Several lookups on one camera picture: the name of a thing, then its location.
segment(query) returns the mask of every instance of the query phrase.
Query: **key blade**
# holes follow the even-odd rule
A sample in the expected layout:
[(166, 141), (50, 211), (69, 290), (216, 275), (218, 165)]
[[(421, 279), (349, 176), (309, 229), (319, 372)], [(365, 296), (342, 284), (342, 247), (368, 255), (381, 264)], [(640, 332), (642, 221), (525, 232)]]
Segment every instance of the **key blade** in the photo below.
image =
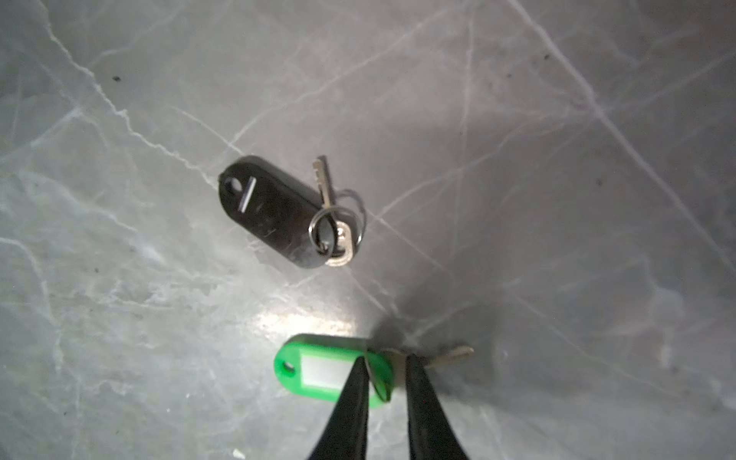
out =
[(314, 168), (314, 174), (317, 178), (319, 194), (322, 195), (322, 207), (329, 208), (332, 206), (332, 189), (325, 162), (321, 158), (317, 158), (312, 163), (312, 168)]

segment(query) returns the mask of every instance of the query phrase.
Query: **metal ring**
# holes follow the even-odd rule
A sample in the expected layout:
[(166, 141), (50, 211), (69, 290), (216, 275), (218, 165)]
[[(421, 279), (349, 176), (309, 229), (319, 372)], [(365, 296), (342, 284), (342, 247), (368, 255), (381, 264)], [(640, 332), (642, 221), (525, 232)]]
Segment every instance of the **metal ring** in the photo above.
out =
[(312, 220), (309, 222), (309, 228), (307, 229), (307, 232), (309, 233), (309, 239), (312, 241), (312, 244), (314, 247), (316, 247), (317, 251), (322, 254), (324, 251), (319, 245), (319, 241), (317, 240), (317, 235), (314, 229), (316, 228), (317, 224), (319, 224), (320, 221), (322, 221), (327, 216), (336, 217), (337, 213), (343, 213), (351, 216), (353, 219), (355, 219), (355, 223), (361, 224), (360, 230), (358, 231), (358, 237), (355, 239), (355, 248), (358, 249), (358, 246), (360, 246), (361, 241), (363, 240), (363, 219), (358, 216), (358, 213), (356, 213), (354, 210), (350, 208), (346, 208), (345, 206), (330, 206), (329, 208), (322, 208), (318, 210), (314, 216), (312, 217)]

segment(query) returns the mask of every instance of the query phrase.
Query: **key with black tag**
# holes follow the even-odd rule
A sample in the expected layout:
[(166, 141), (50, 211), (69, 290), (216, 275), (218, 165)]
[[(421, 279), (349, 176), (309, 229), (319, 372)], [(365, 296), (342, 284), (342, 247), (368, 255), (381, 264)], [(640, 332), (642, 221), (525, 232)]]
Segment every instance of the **key with black tag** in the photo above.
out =
[(219, 196), (225, 213), (279, 254), (302, 268), (325, 265), (337, 242), (332, 219), (316, 229), (324, 251), (311, 241), (309, 225), (320, 210), (321, 199), (265, 160), (245, 157), (219, 177)]

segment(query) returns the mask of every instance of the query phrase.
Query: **key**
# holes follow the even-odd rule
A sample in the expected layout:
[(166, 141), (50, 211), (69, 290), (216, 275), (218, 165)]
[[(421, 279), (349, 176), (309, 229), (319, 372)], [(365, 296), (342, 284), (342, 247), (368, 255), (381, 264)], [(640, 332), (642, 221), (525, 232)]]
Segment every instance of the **key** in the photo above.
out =
[(320, 211), (314, 189), (262, 158), (249, 156), (228, 166), (219, 177), (219, 197), (233, 221), (298, 266), (323, 266), (336, 246), (337, 228), (323, 219), (314, 232), (325, 250), (314, 250), (308, 232)]
[[(314, 174), (317, 179), (317, 188), (319, 194), (322, 195), (322, 208), (329, 210), (333, 207), (332, 187), (330, 186), (330, 177), (327, 173), (325, 162), (321, 158), (317, 158), (313, 163)], [(355, 247), (353, 244), (353, 232), (350, 226), (345, 222), (338, 220), (336, 216), (332, 216), (337, 227), (337, 242), (335, 250), (338, 255), (333, 255), (325, 261), (327, 266), (343, 266), (348, 264), (355, 255)]]

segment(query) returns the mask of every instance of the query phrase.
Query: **silver key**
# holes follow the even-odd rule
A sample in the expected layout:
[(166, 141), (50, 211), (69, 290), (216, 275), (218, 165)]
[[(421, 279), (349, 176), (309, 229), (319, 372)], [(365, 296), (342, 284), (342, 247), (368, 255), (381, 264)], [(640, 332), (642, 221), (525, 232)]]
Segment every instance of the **silver key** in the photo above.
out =
[[(319, 194), (322, 195), (322, 207), (328, 210), (333, 207), (332, 201), (332, 187), (330, 186), (330, 180), (327, 175), (327, 168), (325, 162), (321, 158), (317, 158), (313, 163), (314, 174), (317, 178), (317, 188)], [(337, 227), (337, 241), (335, 242), (336, 252), (338, 255), (334, 255), (325, 261), (327, 266), (343, 266), (346, 265), (353, 259), (355, 255), (355, 247), (353, 245), (353, 232), (350, 226), (345, 222), (338, 220), (333, 215), (335, 220), (335, 226)]]

